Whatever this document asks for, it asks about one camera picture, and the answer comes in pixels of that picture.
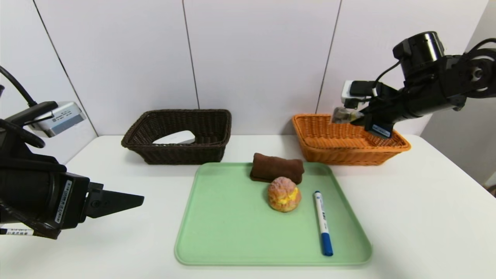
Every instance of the marker pen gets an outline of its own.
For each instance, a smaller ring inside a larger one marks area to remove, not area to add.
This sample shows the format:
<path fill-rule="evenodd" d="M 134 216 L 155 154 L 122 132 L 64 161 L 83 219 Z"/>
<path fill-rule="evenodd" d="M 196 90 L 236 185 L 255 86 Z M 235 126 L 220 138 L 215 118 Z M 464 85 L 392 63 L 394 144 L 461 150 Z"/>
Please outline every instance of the marker pen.
<path fill-rule="evenodd" d="M 324 201 L 322 200 L 322 194 L 319 191 L 315 191 L 313 196 L 315 197 L 315 208 L 317 209 L 318 225 L 320 227 L 320 236 L 322 238 L 322 253 L 326 256 L 332 256 L 334 255 L 334 252 L 332 251 L 329 228 L 327 227 L 327 221 L 325 220 Z"/>

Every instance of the white table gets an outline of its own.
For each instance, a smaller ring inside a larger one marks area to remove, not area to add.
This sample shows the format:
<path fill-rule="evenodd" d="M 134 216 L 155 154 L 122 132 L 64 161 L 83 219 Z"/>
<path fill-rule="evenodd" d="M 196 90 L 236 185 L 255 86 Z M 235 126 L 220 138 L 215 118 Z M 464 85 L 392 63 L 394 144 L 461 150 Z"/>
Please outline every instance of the white table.
<path fill-rule="evenodd" d="M 120 136 L 93 140 L 67 165 L 143 206 L 63 231 L 57 241 L 0 237 L 1 279 L 496 278 L 496 199 L 417 136 L 382 166 L 332 166 L 373 245 L 359 267 L 187 267 L 174 243 L 198 166 L 150 166 Z M 224 162 L 253 153 L 302 158 L 294 136 L 232 136 Z"/>

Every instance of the black cable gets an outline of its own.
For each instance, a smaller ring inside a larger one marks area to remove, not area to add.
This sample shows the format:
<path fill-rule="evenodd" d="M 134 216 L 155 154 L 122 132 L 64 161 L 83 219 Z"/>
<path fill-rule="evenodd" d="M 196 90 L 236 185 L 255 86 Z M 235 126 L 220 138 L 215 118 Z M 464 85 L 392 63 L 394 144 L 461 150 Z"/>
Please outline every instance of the black cable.
<path fill-rule="evenodd" d="M 480 43 L 478 43 L 477 45 L 475 45 L 475 47 L 473 47 L 469 53 L 471 53 L 472 51 L 478 49 L 479 47 L 487 44 L 487 43 L 496 43 L 496 38 L 489 38 L 489 39 L 486 39 L 486 40 L 482 40 Z"/>
<path fill-rule="evenodd" d="M 0 73 L 2 73 L 14 85 L 15 88 L 17 88 L 19 93 L 21 93 L 22 97 L 24 97 L 24 100 L 26 100 L 26 102 L 28 102 L 28 106 L 32 107 L 32 106 L 36 106 L 38 104 L 37 102 L 35 102 L 33 100 L 33 98 L 31 98 L 31 96 L 29 96 L 26 89 L 24 89 L 24 87 L 22 87 L 22 85 L 17 81 L 17 79 L 15 79 L 14 76 L 12 76 L 2 66 L 0 66 Z"/>
<path fill-rule="evenodd" d="M 54 117 L 54 115 L 52 113 L 52 115 L 50 115 L 50 116 L 47 116 L 47 117 L 44 117 L 44 118 L 41 118 L 41 119 L 38 119 L 38 120 L 33 120 L 33 121 L 26 122 L 26 123 L 22 124 L 21 127 L 27 126 L 27 125 L 31 125 L 31 124 L 35 124 L 35 123 L 38 123 L 38 122 L 42 122 L 42 121 L 45 121 L 45 120 L 48 120 L 48 119 L 52 119 L 53 117 Z"/>
<path fill-rule="evenodd" d="M 394 64 L 393 66 L 389 67 L 387 70 L 383 71 L 383 72 L 382 72 L 382 74 L 380 74 L 380 75 L 379 75 L 379 76 L 375 79 L 375 81 L 373 82 L 373 84 L 372 84 L 372 88 L 375 88 L 375 87 L 377 86 L 377 83 L 379 82 L 379 79 L 380 79 L 383 75 L 387 74 L 387 72 L 389 72 L 390 70 L 392 70 L 392 69 L 396 68 L 398 65 L 400 65 L 400 63 L 401 63 L 401 60 L 398 60 L 398 62 L 396 62 L 396 64 Z"/>

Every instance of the white wall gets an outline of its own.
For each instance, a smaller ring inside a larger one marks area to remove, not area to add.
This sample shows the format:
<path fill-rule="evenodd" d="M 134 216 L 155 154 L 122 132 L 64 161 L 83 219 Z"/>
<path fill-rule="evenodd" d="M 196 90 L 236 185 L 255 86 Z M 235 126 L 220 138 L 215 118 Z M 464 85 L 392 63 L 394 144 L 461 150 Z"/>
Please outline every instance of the white wall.
<path fill-rule="evenodd" d="M 375 79 L 392 47 L 435 30 L 461 53 L 487 0 L 37 0 L 100 135 L 124 134 L 161 108 L 228 108 L 234 134 L 292 131 L 293 114 L 340 106 L 347 79 Z M 400 69 L 384 82 L 400 87 Z M 419 134 L 428 117 L 397 124 Z"/>
<path fill-rule="evenodd" d="M 341 106 L 344 81 L 375 80 L 395 64 L 393 47 L 425 31 L 438 32 L 446 54 L 465 50 L 487 0 L 343 0 L 329 56 L 319 113 L 332 113 Z M 381 81 L 403 87 L 401 67 Z M 395 129 L 419 135 L 429 116 L 400 122 Z"/>
<path fill-rule="evenodd" d="M 36 0 L 101 135 L 145 111 L 198 108 L 181 0 Z"/>
<path fill-rule="evenodd" d="M 77 101 L 31 0 L 2 0 L 0 8 L 0 64 L 24 86 L 35 101 Z M 0 98 L 0 117 L 27 108 L 10 82 L 0 76 L 5 91 Z M 54 138 L 34 153 L 54 156 L 65 163 L 96 134 L 88 120 Z"/>
<path fill-rule="evenodd" d="M 467 46 L 496 37 L 496 1 L 489 1 Z M 487 44 L 484 47 L 495 47 Z M 422 137 L 480 184 L 496 170 L 496 98 L 468 99 L 460 112 L 433 114 Z"/>
<path fill-rule="evenodd" d="M 315 113 L 339 0 L 185 0 L 200 108 L 225 108 L 233 134 L 294 133 Z"/>

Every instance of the blue marker cap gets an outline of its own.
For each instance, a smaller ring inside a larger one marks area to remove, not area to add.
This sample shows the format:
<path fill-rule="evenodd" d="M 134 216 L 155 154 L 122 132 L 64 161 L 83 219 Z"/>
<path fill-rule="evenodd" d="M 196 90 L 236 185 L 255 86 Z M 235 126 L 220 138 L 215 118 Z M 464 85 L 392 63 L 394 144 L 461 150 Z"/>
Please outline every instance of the blue marker cap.
<path fill-rule="evenodd" d="M 322 235 L 322 253 L 326 256 L 334 255 L 331 245 L 331 237 L 328 233 L 323 233 Z"/>

